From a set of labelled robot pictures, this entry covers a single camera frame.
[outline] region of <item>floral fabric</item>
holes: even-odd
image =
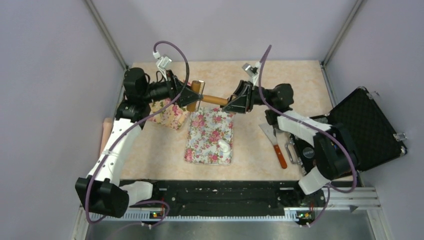
[[[150,113],[158,111],[170,102],[171,99],[167,98],[161,101],[150,103]],[[183,123],[189,114],[190,113],[186,110],[185,107],[180,108],[178,105],[171,105],[163,112],[149,118],[148,120],[178,130],[183,126]]]
[[[218,140],[230,145],[223,153]],[[229,165],[233,157],[233,114],[220,108],[200,107],[192,112],[184,160],[194,164]]]

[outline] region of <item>beige table surface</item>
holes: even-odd
[[[205,81],[205,95],[227,98],[239,84],[247,80],[242,70],[244,63],[254,61],[190,62],[190,81]],[[154,63],[135,63],[143,68],[152,81],[156,80]],[[185,79],[183,62],[173,62],[174,74]],[[273,89],[289,83],[294,90],[295,111],[304,116],[328,113],[330,97],[318,61],[267,61],[262,74],[262,86]],[[148,121],[135,140],[122,171],[122,179],[152,180],[299,180],[299,165],[291,164],[284,144],[285,134],[278,136],[278,144],[287,161],[282,169],[270,141],[259,128],[265,123],[265,106],[255,105],[247,114],[234,118],[233,159],[228,166],[202,165],[184,161],[188,134],[188,119],[180,130]]]

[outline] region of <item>wall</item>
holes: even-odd
[[[424,1],[369,0],[328,66],[339,100],[357,86],[380,94],[382,111],[405,131],[409,154],[369,170],[395,239],[422,239],[424,207]]]
[[[190,61],[323,60],[356,0],[94,0],[129,63],[168,40]],[[178,53],[160,47],[174,60]]]
[[[83,1],[0,3],[0,236],[70,239],[123,70]]]

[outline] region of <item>case lid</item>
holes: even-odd
[[[330,124],[342,123],[360,154],[359,171],[367,171],[403,156],[407,148],[394,137],[395,129],[365,87],[358,87],[327,116]]]

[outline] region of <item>wooden handle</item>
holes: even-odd
[[[283,156],[283,153],[280,150],[280,147],[278,145],[274,145],[274,150],[275,150],[275,153],[277,154],[279,164],[281,165],[281,167],[283,169],[286,169],[287,168],[287,162],[284,159],[284,156]]]
[[[110,117],[107,117],[103,121],[103,135],[101,136],[100,144],[100,155],[102,155],[103,150],[105,150],[106,143],[111,136],[112,127],[114,126],[114,120]]]
[[[228,104],[227,99],[210,95],[203,95],[202,101],[205,103],[217,104],[219,106],[225,106]]]
[[[192,81],[191,82],[191,90],[194,91],[194,92],[196,92],[196,93],[199,93],[200,92],[201,85],[202,84],[200,83],[200,81]],[[187,106],[187,111],[189,111],[191,113],[194,112],[196,110],[196,104],[197,103],[198,103],[197,101],[195,101],[193,103],[190,103]]]

